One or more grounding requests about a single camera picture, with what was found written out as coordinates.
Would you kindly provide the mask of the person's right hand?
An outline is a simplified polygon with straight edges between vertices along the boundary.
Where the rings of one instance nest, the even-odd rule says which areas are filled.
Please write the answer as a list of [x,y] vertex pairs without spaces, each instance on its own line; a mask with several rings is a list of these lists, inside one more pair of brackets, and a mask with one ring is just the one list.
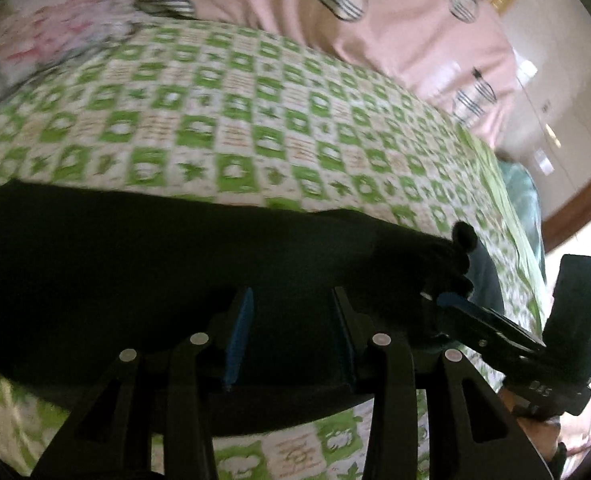
[[503,401],[507,410],[516,419],[519,426],[532,442],[537,452],[542,455],[551,473],[559,477],[563,466],[565,466],[565,458],[567,451],[563,442],[560,440],[561,423],[558,417],[539,422],[518,415],[516,408],[518,407],[518,397],[506,389],[501,387],[498,392],[498,397]]

